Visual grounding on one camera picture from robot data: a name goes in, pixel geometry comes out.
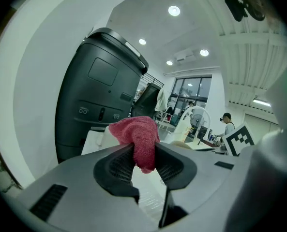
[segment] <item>white ceiling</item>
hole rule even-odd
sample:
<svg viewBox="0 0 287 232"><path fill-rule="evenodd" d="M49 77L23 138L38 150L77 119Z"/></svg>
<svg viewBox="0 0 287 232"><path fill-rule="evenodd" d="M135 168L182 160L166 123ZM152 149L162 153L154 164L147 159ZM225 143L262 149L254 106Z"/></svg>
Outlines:
<svg viewBox="0 0 287 232"><path fill-rule="evenodd" d="M181 9L179 16L168 13L171 5ZM283 25L271 30L266 20L252 17L236 22L224 0L126 0L113 10L107 26L163 73L220 66L227 102L272 113L252 100L265 100L265 91L287 66ZM140 38L147 44L140 45ZM209 56L202 57L201 49ZM176 62L175 55L184 50L194 57ZM167 60L174 65L167 66Z"/></svg>

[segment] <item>ceiling light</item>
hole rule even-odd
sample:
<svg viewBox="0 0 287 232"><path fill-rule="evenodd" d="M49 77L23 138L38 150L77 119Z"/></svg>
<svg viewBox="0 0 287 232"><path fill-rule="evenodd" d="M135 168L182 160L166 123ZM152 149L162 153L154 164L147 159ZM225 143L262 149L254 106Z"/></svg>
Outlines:
<svg viewBox="0 0 287 232"><path fill-rule="evenodd" d="M144 39L140 39L140 40L139 40L139 43L140 43L140 44L146 44L147 42L146 42Z"/></svg>
<svg viewBox="0 0 287 232"><path fill-rule="evenodd" d="M180 9L177 6L170 6L168 12L172 16L178 16L180 14Z"/></svg>
<svg viewBox="0 0 287 232"><path fill-rule="evenodd" d="M267 103L265 101L258 100L258 99L254 99L253 102L258 103L258 104L262 104L264 106L270 106L271 107L271 105L269 103Z"/></svg>
<svg viewBox="0 0 287 232"><path fill-rule="evenodd" d="M209 52L208 52L208 50L201 50L200 55L206 57L207 55L209 55Z"/></svg>

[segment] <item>black cap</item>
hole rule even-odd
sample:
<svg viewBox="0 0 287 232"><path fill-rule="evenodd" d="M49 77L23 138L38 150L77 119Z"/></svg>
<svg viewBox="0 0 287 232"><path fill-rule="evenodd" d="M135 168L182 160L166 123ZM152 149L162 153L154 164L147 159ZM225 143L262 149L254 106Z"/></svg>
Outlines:
<svg viewBox="0 0 287 232"><path fill-rule="evenodd" d="M223 117L227 117L227 118L231 119L230 113L224 113Z"/></svg>

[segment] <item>red cloth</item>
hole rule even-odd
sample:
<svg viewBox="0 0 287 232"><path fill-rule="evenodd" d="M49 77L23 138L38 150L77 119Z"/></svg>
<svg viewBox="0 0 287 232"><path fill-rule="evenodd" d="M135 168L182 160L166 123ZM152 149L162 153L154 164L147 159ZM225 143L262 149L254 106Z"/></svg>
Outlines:
<svg viewBox="0 0 287 232"><path fill-rule="evenodd" d="M160 142L157 126L147 116L125 118L109 125L109 130L120 144L134 143L133 159L143 173L155 169L155 142Z"/></svg>

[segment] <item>large black container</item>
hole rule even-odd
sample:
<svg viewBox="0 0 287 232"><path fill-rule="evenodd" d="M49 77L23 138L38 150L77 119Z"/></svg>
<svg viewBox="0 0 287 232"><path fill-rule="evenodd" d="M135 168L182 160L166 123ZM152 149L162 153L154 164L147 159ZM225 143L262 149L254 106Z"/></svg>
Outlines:
<svg viewBox="0 0 287 232"><path fill-rule="evenodd" d="M110 29L98 29L83 41L64 77L56 109L55 144L60 160L81 154L91 128L103 131L129 115L148 66Z"/></svg>

